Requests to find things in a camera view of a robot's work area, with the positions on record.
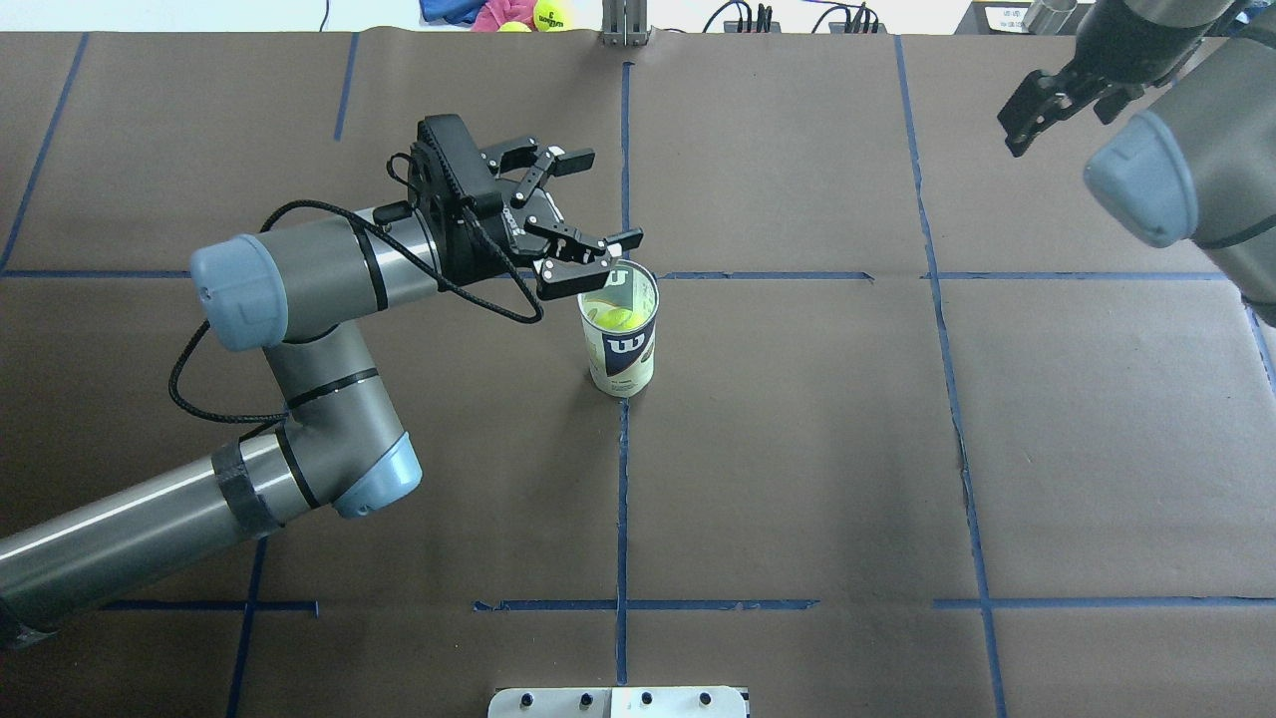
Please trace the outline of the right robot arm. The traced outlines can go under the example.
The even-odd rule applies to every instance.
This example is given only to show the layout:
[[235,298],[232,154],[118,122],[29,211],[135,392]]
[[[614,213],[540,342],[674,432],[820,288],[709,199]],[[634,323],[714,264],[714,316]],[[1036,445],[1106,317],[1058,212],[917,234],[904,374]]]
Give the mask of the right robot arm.
[[1085,186],[1145,245],[1188,240],[1275,321],[1275,23],[1266,9],[1198,68],[1183,68],[1239,1],[1099,1],[1057,73],[1034,70],[999,110],[1014,158],[1048,128],[1094,108],[1139,110],[1085,165]]

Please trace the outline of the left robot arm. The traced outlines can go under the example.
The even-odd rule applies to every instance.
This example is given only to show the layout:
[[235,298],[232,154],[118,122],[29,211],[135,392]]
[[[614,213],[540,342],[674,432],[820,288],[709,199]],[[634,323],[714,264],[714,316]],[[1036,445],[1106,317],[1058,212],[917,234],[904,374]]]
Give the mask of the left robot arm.
[[[609,295],[641,228],[581,232],[546,190],[592,168],[522,135],[480,149],[457,117],[420,122],[410,150],[387,159],[403,198],[350,210],[297,199],[255,232],[211,244],[191,230],[214,210],[251,207],[203,186],[193,159],[151,145],[124,170],[88,161],[55,170],[43,237],[78,265],[31,267],[33,281],[188,281],[200,326],[174,360],[165,390],[179,409],[249,432],[208,455],[3,539],[3,649],[26,650],[83,613],[242,542],[262,542],[323,508],[359,519],[410,495],[424,477],[410,429],[370,358],[357,321],[434,296],[454,296],[507,321],[542,321],[570,298],[592,376],[642,363],[600,339],[590,295]],[[140,259],[202,241],[177,270]],[[108,269],[108,251],[131,251]]]

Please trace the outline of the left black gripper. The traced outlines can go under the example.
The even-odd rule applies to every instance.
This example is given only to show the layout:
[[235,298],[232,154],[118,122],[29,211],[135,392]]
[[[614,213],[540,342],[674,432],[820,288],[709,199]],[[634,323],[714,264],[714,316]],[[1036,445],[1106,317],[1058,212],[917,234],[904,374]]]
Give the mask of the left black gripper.
[[494,179],[524,170],[518,182],[499,182],[501,207],[470,221],[458,204],[439,204],[441,275],[467,286],[507,274],[510,265],[533,268],[538,300],[569,298],[602,289],[623,253],[641,245],[642,227],[593,236],[564,223],[554,198],[542,189],[547,179],[588,172],[593,149],[563,150],[537,138],[513,138],[478,150]]

